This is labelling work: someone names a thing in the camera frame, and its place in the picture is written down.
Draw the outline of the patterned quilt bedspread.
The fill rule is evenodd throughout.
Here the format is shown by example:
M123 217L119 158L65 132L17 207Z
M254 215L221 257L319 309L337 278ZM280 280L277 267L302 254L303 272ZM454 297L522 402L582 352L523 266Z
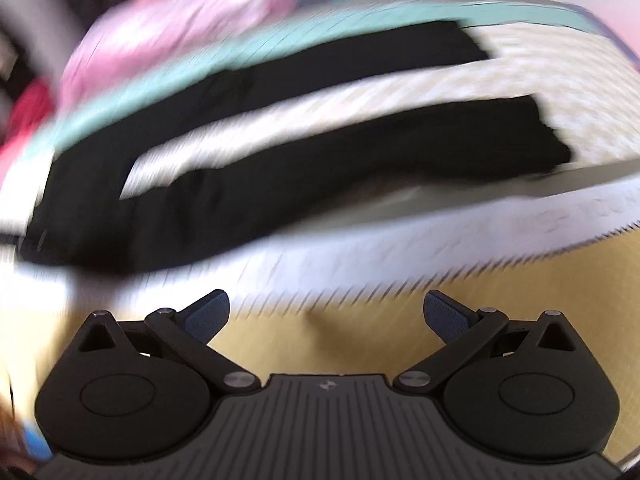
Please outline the patterned quilt bedspread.
M62 110L1 183L1 430L23 443L82 319L221 288L259 376L393 375L423 293L561 310L626 405L639 64L528 1L319 6Z

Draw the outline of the black pants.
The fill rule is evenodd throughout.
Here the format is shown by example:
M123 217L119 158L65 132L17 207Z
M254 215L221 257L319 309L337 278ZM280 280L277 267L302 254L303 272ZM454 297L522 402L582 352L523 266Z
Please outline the black pants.
M237 70L222 70L108 125L53 163L18 252L44 266L133 274L185 266L264 236L315 204L382 174L495 181L544 174L572 157L530 96L385 112L325 132L285 136L259 118L257 146L232 132L241 155L128 197L134 164L200 127L265 113L324 90L386 75L484 62L454 21L351 36Z

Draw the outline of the pink floral pillow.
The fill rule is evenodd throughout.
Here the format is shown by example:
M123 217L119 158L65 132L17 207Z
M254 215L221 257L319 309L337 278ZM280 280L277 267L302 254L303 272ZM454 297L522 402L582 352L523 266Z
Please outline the pink floral pillow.
M71 110L175 55L283 18L295 0L129 0L100 16L70 56L58 107Z

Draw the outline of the red knitted blanket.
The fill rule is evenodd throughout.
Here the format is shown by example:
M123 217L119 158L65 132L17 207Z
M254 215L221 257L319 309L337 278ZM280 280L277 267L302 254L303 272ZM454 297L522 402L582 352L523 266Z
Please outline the red knitted blanket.
M48 82L32 81L17 99L8 121L1 129L1 179L21 153L38 127L54 112Z

